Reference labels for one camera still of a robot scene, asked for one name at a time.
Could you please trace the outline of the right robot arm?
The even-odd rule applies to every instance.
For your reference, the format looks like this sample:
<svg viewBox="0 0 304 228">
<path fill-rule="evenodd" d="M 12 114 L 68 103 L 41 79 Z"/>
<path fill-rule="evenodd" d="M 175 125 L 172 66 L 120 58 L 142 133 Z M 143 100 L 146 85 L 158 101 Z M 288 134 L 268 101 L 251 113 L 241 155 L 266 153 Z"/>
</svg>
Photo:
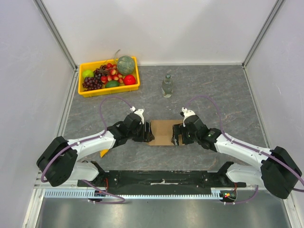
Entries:
<svg viewBox="0 0 304 228">
<path fill-rule="evenodd" d="M 286 199 L 299 182 L 302 172 L 282 147 L 262 148 L 238 141 L 217 128 L 208 128 L 196 115 L 173 125 L 171 142 L 178 146 L 197 143 L 206 150 L 235 157 L 245 166 L 232 163 L 218 174 L 218 183 L 228 187 L 243 182 L 265 187 L 274 196 Z"/>
</svg>

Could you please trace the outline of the brown cardboard box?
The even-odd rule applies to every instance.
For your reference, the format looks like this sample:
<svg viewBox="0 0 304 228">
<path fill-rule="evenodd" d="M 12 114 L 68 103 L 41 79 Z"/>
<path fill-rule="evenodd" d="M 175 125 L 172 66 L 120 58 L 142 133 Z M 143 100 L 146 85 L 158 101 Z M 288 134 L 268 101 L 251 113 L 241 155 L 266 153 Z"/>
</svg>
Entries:
<svg viewBox="0 0 304 228">
<path fill-rule="evenodd" d="M 149 146 L 174 146 L 171 141 L 173 137 L 173 125 L 181 124 L 182 120 L 151 120 L 151 130 L 154 140 Z"/>
</svg>

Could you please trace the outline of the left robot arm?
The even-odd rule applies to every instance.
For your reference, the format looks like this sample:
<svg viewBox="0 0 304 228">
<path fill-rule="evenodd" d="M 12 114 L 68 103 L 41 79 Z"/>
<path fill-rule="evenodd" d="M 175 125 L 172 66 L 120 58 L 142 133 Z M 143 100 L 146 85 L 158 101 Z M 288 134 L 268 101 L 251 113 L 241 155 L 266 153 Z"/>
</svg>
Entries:
<svg viewBox="0 0 304 228">
<path fill-rule="evenodd" d="M 84 179 L 94 187 L 99 187 L 104 182 L 101 168 L 94 162 L 83 163 L 80 159 L 124 145 L 128 140 L 140 143 L 154 140 L 151 122 L 144 120 L 141 110 L 87 137 L 73 140 L 56 137 L 36 162 L 42 171 L 41 181 L 57 187 L 66 181 Z"/>
</svg>

